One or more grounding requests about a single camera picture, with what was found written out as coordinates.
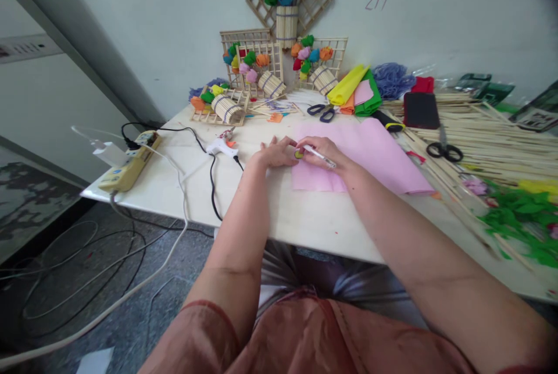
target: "pen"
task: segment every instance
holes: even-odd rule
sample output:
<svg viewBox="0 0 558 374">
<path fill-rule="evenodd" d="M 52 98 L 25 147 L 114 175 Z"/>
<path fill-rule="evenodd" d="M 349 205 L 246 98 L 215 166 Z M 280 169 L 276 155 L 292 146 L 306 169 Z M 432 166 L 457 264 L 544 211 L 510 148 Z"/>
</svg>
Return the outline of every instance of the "pen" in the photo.
<svg viewBox="0 0 558 374">
<path fill-rule="evenodd" d="M 302 146 L 302 148 L 304 150 L 308 150 L 310 153 L 312 153 L 315 156 L 318 156 L 320 159 L 322 159 L 330 168 L 335 169 L 337 167 L 337 165 L 335 164 L 334 161 L 328 159 L 327 157 L 325 157 L 323 154 L 318 153 L 316 150 L 314 150 L 314 148 L 310 147 L 309 145 L 305 144 L 304 146 Z"/>
</svg>

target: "hand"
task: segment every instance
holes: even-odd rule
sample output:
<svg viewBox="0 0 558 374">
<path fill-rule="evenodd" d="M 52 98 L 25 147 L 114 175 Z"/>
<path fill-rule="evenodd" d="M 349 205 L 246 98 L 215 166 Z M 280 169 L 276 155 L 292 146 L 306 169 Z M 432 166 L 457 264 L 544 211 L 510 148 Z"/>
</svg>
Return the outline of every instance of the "hand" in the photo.
<svg viewBox="0 0 558 374">
<path fill-rule="evenodd" d="M 284 137 L 279 143 L 277 137 L 273 136 L 271 143 L 266 147 L 265 143 L 260 144 L 260 151 L 254 156 L 259 157 L 266 166 L 276 168 L 278 166 L 294 166 L 298 161 L 293 158 L 292 152 L 288 151 L 288 146 L 296 146 L 296 141 Z"/>
<path fill-rule="evenodd" d="M 318 153 L 321 153 L 328 159 L 334 161 L 337 168 L 331 169 L 318 156 L 315 156 L 310 152 L 306 152 L 303 148 L 306 144 L 312 146 Z M 325 170 L 335 170 L 336 172 L 339 172 L 344 169 L 347 164 L 351 163 L 351 159 L 345 156 L 337 148 L 335 143 L 327 137 L 305 137 L 297 143 L 296 148 L 300 149 L 300 152 L 304 154 L 302 160 Z"/>
</svg>

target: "person's left hand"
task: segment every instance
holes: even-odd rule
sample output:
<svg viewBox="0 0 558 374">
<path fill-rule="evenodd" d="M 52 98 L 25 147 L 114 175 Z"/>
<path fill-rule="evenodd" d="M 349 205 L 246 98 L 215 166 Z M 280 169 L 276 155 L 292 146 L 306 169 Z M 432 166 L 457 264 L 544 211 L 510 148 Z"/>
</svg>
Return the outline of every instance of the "person's left hand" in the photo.
<svg viewBox="0 0 558 374">
<path fill-rule="evenodd" d="M 271 143 L 266 147 L 265 143 L 260 144 L 260 151 L 256 153 L 267 166 L 276 168 L 278 166 L 294 166 L 298 163 L 289 152 L 288 146 L 296 146 L 296 141 L 289 137 L 284 137 L 277 142 L 277 137 L 273 136 Z"/>
</svg>

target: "gray pants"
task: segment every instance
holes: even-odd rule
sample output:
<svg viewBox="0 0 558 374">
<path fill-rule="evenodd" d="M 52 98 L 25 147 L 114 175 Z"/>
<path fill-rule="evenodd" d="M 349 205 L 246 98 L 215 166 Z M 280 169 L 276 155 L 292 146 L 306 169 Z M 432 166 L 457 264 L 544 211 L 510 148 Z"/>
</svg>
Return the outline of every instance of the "gray pants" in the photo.
<svg viewBox="0 0 558 374">
<path fill-rule="evenodd" d="M 308 285 L 304 270 L 296 262 L 293 248 L 269 240 L 263 255 L 262 285 L 257 317 L 287 294 Z M 373 265 L 345 259 L 343 265 L 315 262 L 318 270 L 330 270 L 334 277 L 330 291 L 316 290 L 323 298 L 350 303 L 409 325 L 428 329 L 419 309 L 385 265 Z"/>
</svg>

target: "person's right hand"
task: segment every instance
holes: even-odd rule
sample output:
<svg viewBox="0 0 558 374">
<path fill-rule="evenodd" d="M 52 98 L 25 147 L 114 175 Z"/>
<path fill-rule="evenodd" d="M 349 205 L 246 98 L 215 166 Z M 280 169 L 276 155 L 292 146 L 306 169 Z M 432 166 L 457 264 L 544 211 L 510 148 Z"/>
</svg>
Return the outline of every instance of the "person's right hand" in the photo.
<svg viewBox="0 0 558 374">
<path fill-rule="evenodd" d="M 334 169 L 336 172 L 344 169 L 349 163 L 351 163 L 351 159 L 345 156 L 335 145 L 333 141 L 331 141 L 327 137 L 305 137 L 300 140 L 296 144 L 296 148 L 300 150 L 301 153 L 304 154 L 302 160 L 308 162 L 312 165 L 316 165 L 325 170 L 332 170 L 327 164 L 320 159 L 318 156 L 313 155 L 310 152 L 304 150 L 304 145 L 312 146 L 317 152 L 323 154 L 328 159 L 335 162 L 337 168 Z"/>
</svg>

